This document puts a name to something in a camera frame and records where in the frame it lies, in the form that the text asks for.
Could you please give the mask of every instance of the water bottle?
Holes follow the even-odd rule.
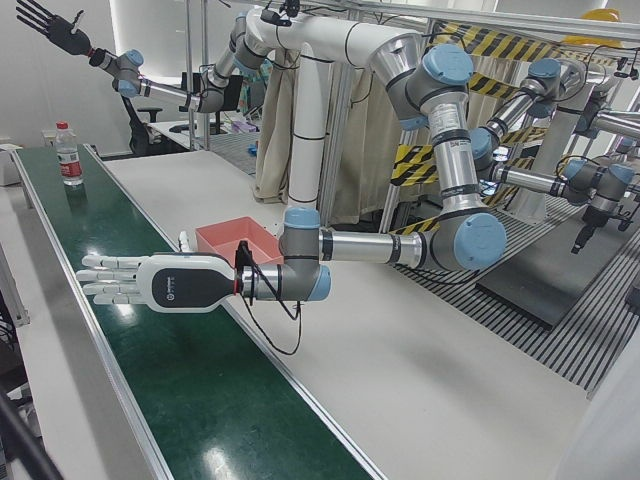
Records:
[[[76,136],[69,130],[67,122],[57,122],[56,152],[60,162],[60,173],[65,185],[80,185],[82,183],[82,167],[78,156]]]

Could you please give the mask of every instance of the yellow hard hat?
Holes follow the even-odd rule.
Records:
[[[619,22],[620,12],[615,8],[596,8],[589,10],[580,18],[583,20],[600,20],[602,22]],[[620,40],[609,40],[608,38],[582,37],[579,35],[569,35],[565,37],[563,43],[571,45],[606,45],[607,47],[622,47]]]

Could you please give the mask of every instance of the black grated floor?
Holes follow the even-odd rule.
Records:
[[[549,220],[536,226],[525,225],[500,211],[495,212],[509,236],[502,261],[576,211],[561,199],[548,199],[547,207]],[[458,286],[437,283],[463,280],[468,273],[456,272],[434,277],[433,272],[397,268],[554,372],[587,392],[593,392],[638,326],[638,314],[624,303],[624,296],[640,271],[639,260],[640,231],[627,242],[552,331],[544,330],[511,307],[475,289],[476,279]]]

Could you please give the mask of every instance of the power outlet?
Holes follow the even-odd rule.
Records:
[[[53,147],[56,142],[56,131],[55,130],[43,130],[42,131],[42,139],[44,140],[45,147]]]

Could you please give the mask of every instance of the red plastic box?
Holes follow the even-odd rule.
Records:
[[[196,228],[196,239],[199,252],[222,255],[231,265],[235,264],[236,250],[241,240],[249,242],[256,263],[283,262],[278,239],[251,217]]]

